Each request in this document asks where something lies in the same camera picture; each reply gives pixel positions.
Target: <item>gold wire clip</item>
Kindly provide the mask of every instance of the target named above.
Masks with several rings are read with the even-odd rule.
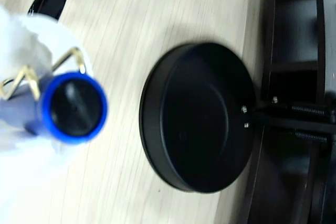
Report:
[[[56,69],[58,69],[65,61],[67,61],[71,56],[75,57],[77,66],[79,68],[80,73],[86,73],[86,66],[83,58],[83,54],[80,51],[79,48],[73,47],[69,51],[67,51],[53,66],[52,71],[54,72]],[[30,87],[30,90],[33,94],[33,97],[36,101],[40,98],[41,92],[38,87],[38,76],[35,72],[35,70],[30,67],[29,65],[24,65],[18,75],[15,79],[6,79],[3,82],[0,83],[0,97],[7,101],[9,100],[16,89],[19,87],[20,83],[23,79],[26,79],[28,81],[28,85]],[[13,82],[11,88],[8,92],[5,92],[4,87]]]

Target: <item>white tissue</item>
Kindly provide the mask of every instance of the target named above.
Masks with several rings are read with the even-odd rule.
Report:
[[[50,50],[38,35],[0,5],[0,81],[14,78],[24,65],[30,65],[39,76],[51,71]]]

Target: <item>screw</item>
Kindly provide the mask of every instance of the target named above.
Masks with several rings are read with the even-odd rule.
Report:
[[[245,114],[246,112],[247,112],[247,108],[246,108],[246,106],[244,105],[244,106],[242,106],[242,112]]]
[[[277,97],[273,97],[272,103],[278,103],[278,98]]]

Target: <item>light wooden table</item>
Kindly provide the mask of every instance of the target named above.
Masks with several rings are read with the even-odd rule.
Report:
[[[242,57],[260,80],[261,0],[68,0],[61,22],[86,47],[110,115],[68,170],[15,201],[10,223],[230,223],[247,169],[221,193],[183,193],[162,182],[143,152],[139,99],[157,59],[184,41],[214,40]],[[32,0],[0,0],[27,11]]]

